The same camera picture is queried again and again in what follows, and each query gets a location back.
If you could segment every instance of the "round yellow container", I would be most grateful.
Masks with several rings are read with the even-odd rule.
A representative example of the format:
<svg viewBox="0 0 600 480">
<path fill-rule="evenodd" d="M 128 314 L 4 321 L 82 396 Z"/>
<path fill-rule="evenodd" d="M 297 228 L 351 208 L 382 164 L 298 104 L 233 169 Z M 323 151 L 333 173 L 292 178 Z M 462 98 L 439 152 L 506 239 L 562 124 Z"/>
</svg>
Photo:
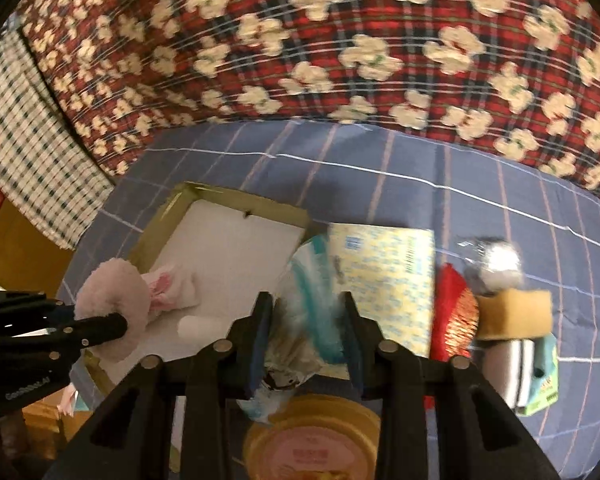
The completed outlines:
<svg viewBox="0 0 600 480">
<path fill-rule="evenodd" d="M 294 397 L 254 423 L 242 450 L 251 480 L 373 480 L 380 418 L 341 397 Z"/>
</svg>

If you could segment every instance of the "yellow patterned booklet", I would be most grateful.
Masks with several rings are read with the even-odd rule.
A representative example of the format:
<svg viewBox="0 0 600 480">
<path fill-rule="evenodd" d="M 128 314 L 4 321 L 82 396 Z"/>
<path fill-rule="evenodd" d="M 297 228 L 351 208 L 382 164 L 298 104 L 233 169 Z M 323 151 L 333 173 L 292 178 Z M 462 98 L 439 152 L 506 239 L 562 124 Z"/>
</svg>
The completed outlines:
<svg viewBox="0 0 600 480">
<path fill-rule="evenodd" d="M 331 224 L 337 292 L 349 290 L 363 317 L 420 356 L 429 355 L 433 316 L 433 231 Z"/>
</svg>

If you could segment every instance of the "brown wooden surface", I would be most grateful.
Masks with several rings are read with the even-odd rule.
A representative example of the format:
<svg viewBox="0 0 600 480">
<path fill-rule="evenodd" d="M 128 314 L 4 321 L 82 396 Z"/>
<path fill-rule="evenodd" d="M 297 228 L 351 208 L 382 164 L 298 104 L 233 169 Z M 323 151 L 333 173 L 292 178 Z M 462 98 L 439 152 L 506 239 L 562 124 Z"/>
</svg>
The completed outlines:
<svg viewBox="0 0 600 480">
<path fill-rule="evenodd" d="M 45 238 L 5 200 L 0 208 L 0 286 L 55 297 L 73 255 Z"/>
</svg>

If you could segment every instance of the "blue plaid tablecloth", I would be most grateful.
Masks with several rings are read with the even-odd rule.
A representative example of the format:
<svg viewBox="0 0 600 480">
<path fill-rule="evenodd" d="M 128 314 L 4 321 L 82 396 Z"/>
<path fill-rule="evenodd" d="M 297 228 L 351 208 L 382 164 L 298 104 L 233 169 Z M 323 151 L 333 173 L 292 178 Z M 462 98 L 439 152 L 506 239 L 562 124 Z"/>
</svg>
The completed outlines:
<svg viewBox="0 0 600 480">
<path fill-rule="evenodd" d="M 563 478 L 596 465 L 600 200 L 504 158 L 378 126 L 202 124 L 166 132 L 131 167 L 84 234 L 59 298 L 72 302 L 99 263 L 127 256 L 171 189 L 186 180 L 297 205 L 323 222 L 434 229 L 438 262 L 459 270 L 460 238 L 514 241 L 526 287 L 552 293 L 560 355 L 558 402 L 524 424 Z M 88 404 L 102 398 L 80 365 L 72 380 Z M 433 423 L 430 428 L 434 439 Z M 437 450 L 430 448 L 437 463 Z"/>
</svg>

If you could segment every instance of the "open box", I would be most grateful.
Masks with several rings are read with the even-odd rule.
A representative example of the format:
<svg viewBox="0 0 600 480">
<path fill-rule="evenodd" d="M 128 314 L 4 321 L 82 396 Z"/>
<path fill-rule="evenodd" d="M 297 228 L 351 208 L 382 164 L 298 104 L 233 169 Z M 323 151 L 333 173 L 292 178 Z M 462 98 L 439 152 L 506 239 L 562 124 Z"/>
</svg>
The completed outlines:
<svg viewBox="0 0 600 480">
<path fill-rule="evenodd" d="M 196 183 L 176 186 L 127 259 L 142 273 L 164 264 L 190 270 L 200 304 L 162 314 L 123 361 L 99 360 L 88 352 L 85 361 L 96 386 L 108 394 L 145 355 L 179 359 L 222 337 L 200 333 L 185 340 L 178 336 L 178 324 L 183 316 L 215 317 L 228 330 L 235 319 L 250 314 L 259 291 L 275 290 L 298 245 L 317 231 L 308 214 L 293 206 L 239 190 Z M 174 416 L 176 449 L 183 401 L 178 400 Z"/>
</svg>

